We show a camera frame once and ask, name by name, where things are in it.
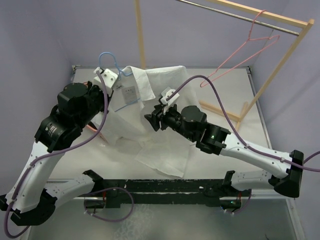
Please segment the white shirt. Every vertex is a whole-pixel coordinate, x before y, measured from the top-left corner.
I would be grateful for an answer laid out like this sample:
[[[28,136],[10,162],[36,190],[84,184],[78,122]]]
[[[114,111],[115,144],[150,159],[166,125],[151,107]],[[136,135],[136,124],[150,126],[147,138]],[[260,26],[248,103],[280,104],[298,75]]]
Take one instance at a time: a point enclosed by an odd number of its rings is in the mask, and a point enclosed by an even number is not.
[[[183,177],[191,143],[170,128],[154,131],[144,115],[159,104],[162,91],[177,89],[189,75],[185,66],[140,69],[127,66],[108,92],[108,114],[100,131],[111,146],[120,139],[139,144],[135,160],[169,176]]]

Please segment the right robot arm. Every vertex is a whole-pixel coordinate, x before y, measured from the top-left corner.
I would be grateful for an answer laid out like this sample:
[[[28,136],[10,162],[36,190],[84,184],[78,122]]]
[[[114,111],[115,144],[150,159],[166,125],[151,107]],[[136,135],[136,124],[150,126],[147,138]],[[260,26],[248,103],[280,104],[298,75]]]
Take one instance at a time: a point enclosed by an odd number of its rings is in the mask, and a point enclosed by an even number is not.
[[[299,197],[303,175],[302,152],[282,152],[241,141],[228,129],[209,123],[207,115],[195,105],[186,106],[178,112],[176,105],[167,108],[158,104],[144,118],[155,131],[171,128],[195,143],[204,153],[238,159],[260,168],[252,172],[228,171],[222,183],[226,195],[233,196],[238,191],[251,189],[273,189],[285,197]]]

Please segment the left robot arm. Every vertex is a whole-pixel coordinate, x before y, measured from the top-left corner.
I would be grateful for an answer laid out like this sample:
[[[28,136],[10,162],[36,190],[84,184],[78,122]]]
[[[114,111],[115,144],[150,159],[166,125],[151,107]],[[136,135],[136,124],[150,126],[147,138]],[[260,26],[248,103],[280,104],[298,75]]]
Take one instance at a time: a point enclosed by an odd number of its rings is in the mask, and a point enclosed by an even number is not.
[[[34,138],[30,157],[10,192],[0,197],[0,209],[17,226],[38,226],[47,221],[64,203],[83,194],[98,196],[102,178],[92,170],[53,187],[46,183],[59,160],[83,129],[98,114],[107,114],[109,89],[104,81],[71,83],[57,95],[57,104],[45,118]]]

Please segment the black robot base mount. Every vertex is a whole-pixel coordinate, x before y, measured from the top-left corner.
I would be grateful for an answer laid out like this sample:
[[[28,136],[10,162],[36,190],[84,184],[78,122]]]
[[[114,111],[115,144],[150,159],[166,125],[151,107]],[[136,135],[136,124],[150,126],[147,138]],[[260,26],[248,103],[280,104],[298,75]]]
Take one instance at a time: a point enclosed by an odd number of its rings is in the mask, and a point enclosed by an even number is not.
[[[104,179],[102,189],[120,187],[127,189],[136,205],[205,205],[219,207],[220,198],[237,197],[240,194],[223,179]],[[131,204],[126,193],[107,191],[118,197],[121,204]]]

